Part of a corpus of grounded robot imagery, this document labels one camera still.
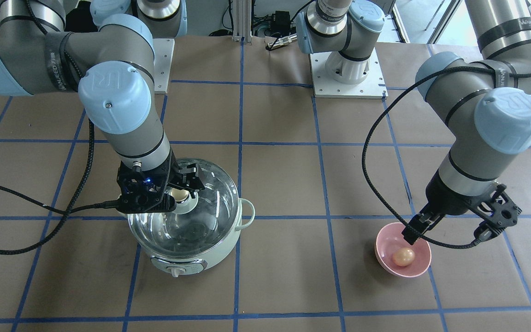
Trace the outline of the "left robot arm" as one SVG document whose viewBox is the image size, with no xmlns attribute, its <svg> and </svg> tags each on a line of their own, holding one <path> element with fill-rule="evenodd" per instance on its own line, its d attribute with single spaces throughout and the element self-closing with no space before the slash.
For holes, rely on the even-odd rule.
<svg viewBox="0 0 531 332">
<path fill-rule="evenodd" d="M 465 0 L 483 59 L 466 63 L 443 51 L 418 69 L 415 84 L 398 96 L 372 124 L 362 151 L 366 182 L 382 204 L 405 225 L 409 244 L 419 239 L 452 249 L 469 249 L 516 225 L 522 209 L 497 182 L 517 155 L 531 145 L 531 12 L 524 0 Z M 344 84 L 365 66 L 378 34 L 367 0 L 314 0 L 296 15 L 298 44 L 306 54 L 333 51 L 326 71 Z M 367 148 L 379 122 L 415 88 L 455 136 L 455 142 L 428 183 L 427 204 L 411 221 L 386 202 L 367 173 Z M 468 211 L 483 221 L 470 244 L 447 244 L 425 236 L 440 220 Z"/>
</svg>

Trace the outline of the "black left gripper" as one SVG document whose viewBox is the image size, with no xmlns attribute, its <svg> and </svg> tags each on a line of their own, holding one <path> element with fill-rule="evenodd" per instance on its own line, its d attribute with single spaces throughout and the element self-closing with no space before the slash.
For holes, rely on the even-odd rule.
<svg viewBox="0 0 531 332">
<path fill-rule="evenodd" d="M 483 220 L 489 217 L 481 216 L 478 207 L 485 198 L 485 190 L 477 196 L 466 196 L 450 189 L 436 172 L 425 189 L 427 204 L 420 210 L 417 217 L 413 217 L 402 231 L 403 238 L 408 244 L 415 244 L 425 234 L 433 223 L 444 216 L 459 216 L 469 210 Z"/>
</svg>

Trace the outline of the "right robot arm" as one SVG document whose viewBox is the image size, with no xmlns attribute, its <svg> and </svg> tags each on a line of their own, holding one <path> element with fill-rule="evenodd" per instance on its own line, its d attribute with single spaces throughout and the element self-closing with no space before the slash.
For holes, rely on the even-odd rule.
<svg viewBox="0 0 531 332">
<path fill-rule="evenodd" d="M 93 0 L 93 32 L 66 30 L 59 0 L 0 1 L 0 95 L 77 92 L 86 114 L 120 156 L 128 202 L 182 188 L 155 109 L 155 37 L 186 33 L 183 0 Z"/>
</svg>

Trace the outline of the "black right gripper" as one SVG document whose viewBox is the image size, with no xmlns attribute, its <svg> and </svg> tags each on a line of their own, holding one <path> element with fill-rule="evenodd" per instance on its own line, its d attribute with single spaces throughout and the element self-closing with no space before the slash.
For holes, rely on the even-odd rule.
<svg viewBox="0 0 531 332">
<path fill-rule="evenodd" d="M 173 150 L 162 164 L 160 175 L 166 176 L 161 185 L 166 187 L 167 194 L 177 203 L 197 198 L 200 191 L 205 189 L 200 160 L 177 159 Z"/>
</svg>

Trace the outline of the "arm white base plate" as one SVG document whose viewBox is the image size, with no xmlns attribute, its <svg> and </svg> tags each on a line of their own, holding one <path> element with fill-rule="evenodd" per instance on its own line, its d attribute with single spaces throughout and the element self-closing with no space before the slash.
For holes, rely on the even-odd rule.
<svg viewBox="0 0 531 332">
<path fill-rule="evenodd" d="M 168 93 L 171 75 L 171 63 L 175 50 L 175 40 L 172 38 L 154 38 L 154 93 Z"/>
<path fill-rule="evenodd" d="M 377 51 L 351 61 L 337 51 L 309 55 L 315 97 L 381 99 L 388 92 Z"/>
</svg>

